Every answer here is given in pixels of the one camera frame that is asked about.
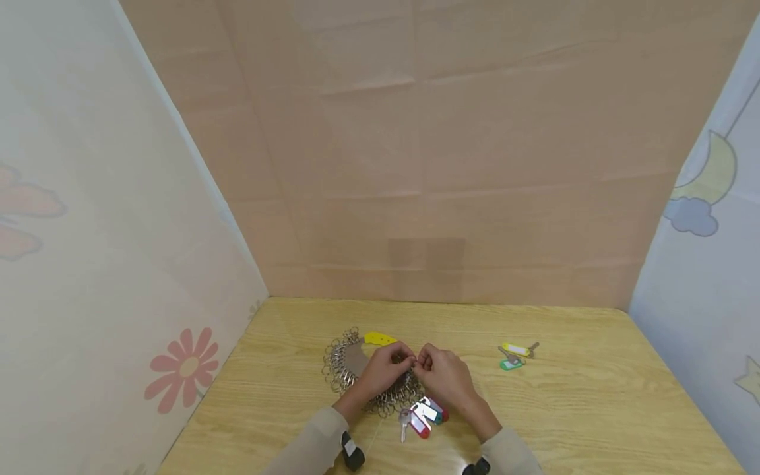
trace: black wristband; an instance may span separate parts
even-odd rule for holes
[[[348,432],[343,433],[343,436],[340,438],[340,445],[343,446],[341,453],[343,454],[343,461],[346,463],[348,470],[355,472],[360,469],[361,466],[364,465],[364,452],[353,443]]]
[[[469,464],[464,468],[462,475],[488,475],[491,471],[491,464],[481,457],[475,465]]]

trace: star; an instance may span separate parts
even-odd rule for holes
[[[733,380],[744,391],[752,393],[755,401],[760,404],[760,365],[749,355],[747,356],[747,373]]]

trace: table surface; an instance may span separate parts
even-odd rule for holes
[[[325,348],[350,327],[417,351],[453,350],[502,424],[547,475],[744,473],[631,319],[613,309],[270,298],[166,457],[160,475],[260,473],[319,408],[336,399]],[[541,343],[505,372],[497,346]],[[351,435],[364,475],[462,473],[479,457],[456,415],[403,445],[396,416],[366,414]],[[349,473],[338,458],[328,473]]]

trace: cardboard piece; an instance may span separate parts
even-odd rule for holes
[[[756,0],[122,0],[273,295],[627,305]]]

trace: yellow key tag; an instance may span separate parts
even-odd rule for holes
[[[530,355],[530,350],[527,349],[526,347],[519,347],[517,345],[511,345],[509,343],[505,343],[502,345],[502,348],[507,350],[509,353],[513,353],[515,355],[520,355],[520,356]]]
[[[389,337],[388,335],[384,335],[382,333],[378,333],[377,331],[370,331],[369,333],[364,334],[364,343],[378,345],[380,347],[395,343],[396,341],[397,340],[395,338]]]

